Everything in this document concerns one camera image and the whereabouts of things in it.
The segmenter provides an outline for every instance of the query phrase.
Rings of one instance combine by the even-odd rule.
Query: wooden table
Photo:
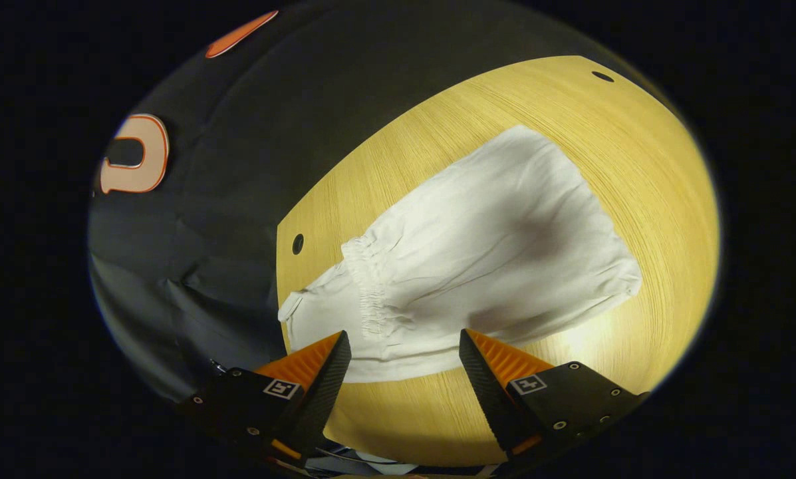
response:
[[[695,339],[710,303],[720,256],[714,189],[681,122],[582,57],[523,61],[467,79],[365,140],[279,224],[279,303],[342,261],[340,245],[389,206],[516,124],[554,140],[580,168],[644,279],[637,297],[525,351],[552,364],[581,361],[635,394],[652,391]],[[297,234],[305,241],[294,255]],[[345,384],[325,436],[428,466],[506,460],[462,368]]]

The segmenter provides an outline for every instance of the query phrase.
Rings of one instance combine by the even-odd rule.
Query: white pants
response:
[[[345,381],[461,366],[464,327],[527,345],[637,294],[637,261],[577,167],[524,126],[450,164],[342,245],[279,310],[294,351],[346,330]]]

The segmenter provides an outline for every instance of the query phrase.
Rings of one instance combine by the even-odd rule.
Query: orange letter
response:
[[[115,140],[138,140],[143,145],[143,160],[137,166],[117,166],[108,158],[102,162],[99,183],[102,193],[112,189],[146,193],[158,186],[167,168],[170,142],[163,122],[152,115],[132,115],[117,132]]]
[[[205,57],[215,58],[219,57],[225,52],[228,52],[231,48],[236,46],[240,40],[246,39],[246,37],[249,34],[254,33],[257,28],[261,27],[270,21],[270,19],[277,16],[277,13],[279,13],[279,10],[273,10],[273,12],[265,13],[261,17],[254,19],[254,21],[241,25],[240,27],[236,28],[236,30],[232,30],[230,33],[225,34],[222,39],[219,39],[215,43],[209,45],[208,51],[205,52]]]

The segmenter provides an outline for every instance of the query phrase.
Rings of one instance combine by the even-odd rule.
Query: black fabric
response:
[[[198,388],[209,358],[255,368],[283,355],[277,225],[411,107],[477,74],[559,55],[590,58],[663,100],[587,37],[491,1],[299,3],[220,57],[204,53],[131,110],[166,125],[163,181],[102,194],[97,175],[88,219],[100,312],[142,378],[172,400]]]

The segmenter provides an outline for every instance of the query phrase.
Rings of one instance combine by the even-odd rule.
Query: orange patch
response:
[[[225,52],[228,52],[231,48],[236,46],[240,40],[246,39],[246,37],[248,37],[249,34],[254,33],[257,28],[261,27],[272,18],[277,16],[277,13],[279,13],[279,10],[273,10],[273,12],[265,13],[261,17],[254,19],[254,21],[241,25],[240,27],[236,28],[236,30],[232,30],[230,33],[225,34],[221,39],[209,45],[208,51],[205,52],[205,57],[215,58],[219,57]]]

